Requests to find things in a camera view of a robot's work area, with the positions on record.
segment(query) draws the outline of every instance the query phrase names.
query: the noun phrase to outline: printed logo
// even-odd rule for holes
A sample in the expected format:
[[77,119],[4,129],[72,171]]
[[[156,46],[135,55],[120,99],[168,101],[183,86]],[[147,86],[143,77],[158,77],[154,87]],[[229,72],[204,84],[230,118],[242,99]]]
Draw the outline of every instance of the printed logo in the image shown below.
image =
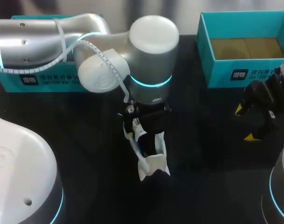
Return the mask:
[[232,71],[230,80],[245,80],[248,69],[235,69]]
[[24,85],[39,85],[36,76],[33,74],[20,75],[20,78]]

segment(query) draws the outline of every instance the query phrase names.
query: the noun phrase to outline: white spiral cable wrap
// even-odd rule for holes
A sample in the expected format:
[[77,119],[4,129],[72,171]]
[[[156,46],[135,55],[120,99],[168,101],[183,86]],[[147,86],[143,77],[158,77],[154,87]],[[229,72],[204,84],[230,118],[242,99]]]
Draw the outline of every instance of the white spiral cable wrap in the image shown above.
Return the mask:
[[118,71],[116,70],[115,66],[110,62],[110,60],[107,58],[106,55],[104,55],[100,49],[98,49],[94,44],[88,42],[88,41],[76,41],[74,42],[71,46],[69,46],[66,49],[66,53],[62,53],[60,54],[55,60],[53,60],[52,62],[41,66],[39,68],[35,68],[35,69],[3,69],[0,68],[0,72],[3,73],[11,73],[11,74],[31,74],[31,73],[37,73],[40,71],[45,71],[51,67],[53,67],[54,65],[58,64],[67,54],[69,54],[76,46],[85,46],[90,48],[91,50],[93,50],[106,64],[107,66],[110,68],[110,70],[113,72],[113,74],[115,75],[115,77],[117,78],[120,87],[122,88],[122,90],[125,93],[125,97],[124,97],[124,102],[127,103],[128,99],[129,99],[129,92],[125,86],[125,84],[123,83],[122,79],[120,78],[120,75],[118,73]]

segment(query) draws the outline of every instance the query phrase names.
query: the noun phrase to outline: open box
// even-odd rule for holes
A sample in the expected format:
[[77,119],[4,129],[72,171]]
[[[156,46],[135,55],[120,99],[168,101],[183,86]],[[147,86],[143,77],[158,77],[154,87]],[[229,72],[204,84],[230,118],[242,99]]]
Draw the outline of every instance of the open box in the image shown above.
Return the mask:
[[284,62],[284,11],[201,13],[197,46],[209,88],[266,80]]

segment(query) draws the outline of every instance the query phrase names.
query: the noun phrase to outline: gray wall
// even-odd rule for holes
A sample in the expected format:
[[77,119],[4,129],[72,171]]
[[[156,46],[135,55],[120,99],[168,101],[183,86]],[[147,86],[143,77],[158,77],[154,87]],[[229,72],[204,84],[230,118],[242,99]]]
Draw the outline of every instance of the gray wall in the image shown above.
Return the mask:
[[180,34],[196,34],[200,12],[284,10],[284,0],[1,0],[0,18],[13,14],[103,14],[114,33],[143,15],[163,15]]

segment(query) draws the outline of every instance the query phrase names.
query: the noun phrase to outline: robotic arm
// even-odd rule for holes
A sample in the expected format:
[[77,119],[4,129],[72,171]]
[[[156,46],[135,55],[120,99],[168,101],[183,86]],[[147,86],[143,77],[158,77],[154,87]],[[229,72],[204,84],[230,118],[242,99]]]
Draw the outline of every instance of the robotic arm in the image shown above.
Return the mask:
[[[88,91],[107,92],[120,85],[127,103],[124,134],[139,159],[143,180],[158,169],[169,174],[164,118],[170,111],[166,99],[178,41],[176,25],[156,15],[136,20],[120,34],[111,34],[106,21],[95,14],[0,20],[0,72],[37,73],[60,61],[74,61]],[[129,91],[123,83],[127,76]]]
[[284,113],[284,63],[265,82],[255,80],[245,88],[243,100],[235,114],[244,115],[252,106],[262,112],[264,125],[250,133],[246,141],[262,140],[274,130],[276,117]]

